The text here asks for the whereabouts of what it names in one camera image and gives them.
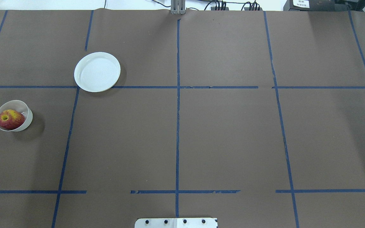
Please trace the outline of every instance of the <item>white bowl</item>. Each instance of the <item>white bowl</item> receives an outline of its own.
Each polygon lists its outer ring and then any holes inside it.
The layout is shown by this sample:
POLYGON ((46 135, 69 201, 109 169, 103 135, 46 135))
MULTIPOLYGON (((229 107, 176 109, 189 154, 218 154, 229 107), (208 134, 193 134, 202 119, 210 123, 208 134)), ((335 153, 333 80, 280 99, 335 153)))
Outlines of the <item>white bowl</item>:
POLYGON ((0 127, 0 130, 2 130, 2 131, 23 131, 27 127, 29 127, 29 125, 33 119, 33 113, 30 110, 30 108, 25 104, 25 102, 19 101, 19 100, 8 101, 1 106, 0 114, 1 114, 1 112, 3 112, 4 110, 7 110, 7 109, 13 109, 19 113, 22 113, 22 115, 25 117, 25 122, 14 130, 8 130, 3 127, 0 127))
POLYGON ((84 56, 75 66, 77 85, 88 92, 102 92, 113 87, 120 75, 119 61, 106 52, 84 56))

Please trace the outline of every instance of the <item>bowl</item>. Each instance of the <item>bowl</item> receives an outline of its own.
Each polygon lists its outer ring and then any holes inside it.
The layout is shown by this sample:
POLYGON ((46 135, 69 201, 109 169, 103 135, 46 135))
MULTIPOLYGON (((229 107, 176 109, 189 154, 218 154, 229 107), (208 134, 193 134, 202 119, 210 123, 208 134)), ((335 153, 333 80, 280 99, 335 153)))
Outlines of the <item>bowl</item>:
POLYGON ((29 127, 33 119, 33 113, 30 110, 30 108, 25 104, 25 102, 20 100, 8 101, 0 107, 0 114, 7 109, 12 109, 21 113, 25 117, 25 122, 18 128, 15 128, 14 130, 8 130, 0 126, 1 131, 23 131, 27 127, 29 127))

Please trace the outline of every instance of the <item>printed label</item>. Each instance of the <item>printed label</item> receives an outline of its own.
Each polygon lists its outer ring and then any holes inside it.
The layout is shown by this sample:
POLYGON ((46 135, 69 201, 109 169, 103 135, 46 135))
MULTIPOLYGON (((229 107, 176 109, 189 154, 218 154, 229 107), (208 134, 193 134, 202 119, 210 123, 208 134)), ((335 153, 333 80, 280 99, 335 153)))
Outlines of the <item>printed label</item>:
POLYGON ((309 8, 309 1, 308 0, 294 0, 294 6, 302 7, 302 8, 309 8))

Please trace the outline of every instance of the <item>metal bracket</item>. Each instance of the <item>metal bracket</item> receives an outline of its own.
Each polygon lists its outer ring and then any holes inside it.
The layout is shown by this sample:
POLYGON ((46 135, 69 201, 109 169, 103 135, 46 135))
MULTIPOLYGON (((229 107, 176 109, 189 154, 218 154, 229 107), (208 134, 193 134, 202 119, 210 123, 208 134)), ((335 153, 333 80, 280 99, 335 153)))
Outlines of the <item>metal bracket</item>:
POLYGON ((171 0, 171 14, 185 14, 185 0, 171 0))
POLYGON ((138 219, 135 228, 218 228, 217 218, 138 219))

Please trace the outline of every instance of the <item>black device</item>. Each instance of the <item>black device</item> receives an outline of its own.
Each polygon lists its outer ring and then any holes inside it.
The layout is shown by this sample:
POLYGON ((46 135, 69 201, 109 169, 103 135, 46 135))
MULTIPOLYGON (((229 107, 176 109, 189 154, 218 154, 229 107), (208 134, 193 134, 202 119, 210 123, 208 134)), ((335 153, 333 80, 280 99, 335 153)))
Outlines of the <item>black device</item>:
POLYGON ((287 0, 284 11, 335 11, 334 0, 287 0))
POLYGON ((252 10, 250 10, 250 7, 245 7, 245 11, 263 11, 263 8, 257 8, 257 9, 252 9, 252 10))
POLYGON ((229 10, 229 7, 226 7, 226 8, 223 8, 223 9, 218 9, 217 7, 212 6, 210 8, 210 10, 229 10))

